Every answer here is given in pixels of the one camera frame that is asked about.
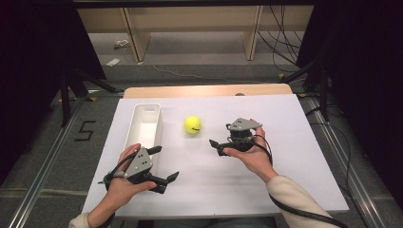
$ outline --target beige sweater sleeve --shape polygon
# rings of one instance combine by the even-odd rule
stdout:
[[[317,204],[317,202],[314,200],[314,198],[312,198],[311,195],[309,195],[308,192],[306,192],[299,184],[287,177],[276,176],[266,183],[266,187],[267,191],[270,195],[272,195],[274,199],[282,202],[287,206],[296,208],[301,211],[330,217],[330,215]],[[285,220],[291,228],[336,227],[325,222],[296,216],[282,210],[281,213],[284,215]]]
[[[88,213],[83,213],[80,216],[72,219],[68,224],[68,228],[90,228],[86,217]]]

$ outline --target tennis ball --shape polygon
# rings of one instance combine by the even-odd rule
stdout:
[[[189,116],[184,120],[184,130],[190,134],[196,134],[201,130],[202,122],[197,116]]]

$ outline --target white tabletop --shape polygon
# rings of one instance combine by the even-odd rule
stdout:
[[[328,212],[348,210],[295,95],[208,98],[121,99],[90,186],[83,212],[106,193],[98,184],[116,165],[125,146],[133,108],[156,103],[163,117],[157,176],[180,171],[163,195],[143,192],[117,211],[134,219],[191,219],[268,216],[279,212],[264,183],[235,158],[219,157],[208,140],[226,143],[226,124],[237,118],[263,124],[276,170],[304,187]],[[183,129],[187,116],[201,119],[201,131]]]

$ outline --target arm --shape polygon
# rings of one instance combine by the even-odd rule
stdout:
[[[139,149],[139,144],[129,146],[121,154],[119,162]],[[129,165],[130,161],[125,162],[118,171],[125,171]],[[132,184],[125,178],[114,178],[101,202],[88,214],[82,214],[73,219],[70,222],[69,227],[87,228],[101,226],[115,213],[116,210],[126,205],[134,195],[150,190],[156,186],[157,185],[151,181]]]
[[[256,129],[256,134],[262,136],[255,137],[255,142],[266,147],[265,132],[261,127]],[[297,183],[279,175],[269,162],[266,153],[260,148],[253,146],[246,152],[239,152],[234,148],[224,148],[224,153],[229,156],[240,159],[245,166],[258,175],[263,182],[266,183],[269,194],[276,200],[290,207],[320,214],[329,217],[315,200]],[[316,221],[310,218],[304,218],[284,212],[281,210],[290,227],[335,227],[328,223]]]

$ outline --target rectangular white bin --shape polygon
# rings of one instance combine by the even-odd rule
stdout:
[[[130,127],[125,141],[125,148],[140,143],[145,148],[161,145],[163,119],[159,104],[137,104],[133,109]],[[151,155],[152,175],[157,173],[158,153]]]

